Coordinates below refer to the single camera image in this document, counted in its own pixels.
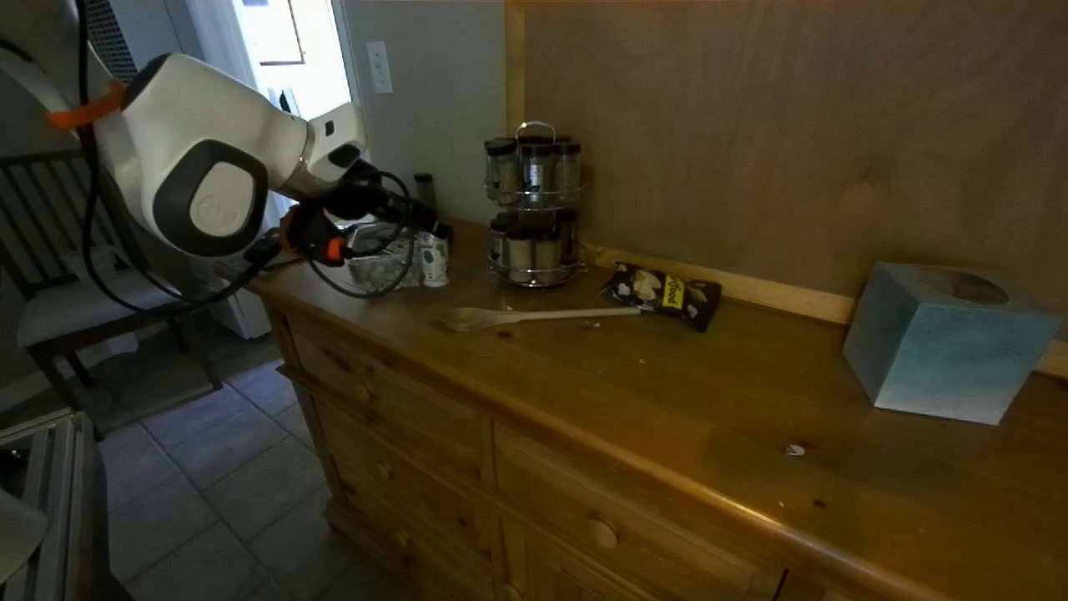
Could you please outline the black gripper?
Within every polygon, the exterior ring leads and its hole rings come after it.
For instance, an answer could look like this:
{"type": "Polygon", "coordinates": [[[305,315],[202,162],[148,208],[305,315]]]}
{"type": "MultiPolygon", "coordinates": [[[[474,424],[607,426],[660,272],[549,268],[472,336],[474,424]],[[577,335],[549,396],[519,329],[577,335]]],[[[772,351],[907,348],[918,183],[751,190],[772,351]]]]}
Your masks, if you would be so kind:
{"type": "Polygon", "coordinates": [[[370,162],[353,162],[328,192],[328,209],[345,220],[380,217],[388,223],[437,230],[439,214],[419,203],[406,183],[370,162]]]}

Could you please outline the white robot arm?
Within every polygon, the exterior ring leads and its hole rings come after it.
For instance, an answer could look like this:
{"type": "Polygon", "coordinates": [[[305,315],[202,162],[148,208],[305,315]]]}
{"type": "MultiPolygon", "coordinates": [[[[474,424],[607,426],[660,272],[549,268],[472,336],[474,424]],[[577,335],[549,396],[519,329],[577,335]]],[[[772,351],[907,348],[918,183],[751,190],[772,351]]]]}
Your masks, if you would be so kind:
{"type": "Polygon", "coordinates": [[[89,44],[87,0],[0,0],[4,72],[43,123],[84,142],[128,214],[192,258],[249,251],[269,192],[294,200],[279,244],[340,268],[349,228],[377,217],[445,237],[445,217],[365,154],[353,102],[298,115],[190,54],[121,79],[89,44]]]}

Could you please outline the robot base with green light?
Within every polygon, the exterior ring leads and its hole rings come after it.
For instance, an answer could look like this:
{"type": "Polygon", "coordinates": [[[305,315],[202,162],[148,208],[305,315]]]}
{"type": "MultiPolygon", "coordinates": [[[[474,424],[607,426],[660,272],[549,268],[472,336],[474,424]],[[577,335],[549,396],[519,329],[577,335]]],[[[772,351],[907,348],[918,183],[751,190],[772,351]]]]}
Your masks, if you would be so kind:
{"type": "Polygon", "coordinates": [[[0,601],[92,601],[107,583],[103,516],[84,413],[0,430],[0,601]]]}

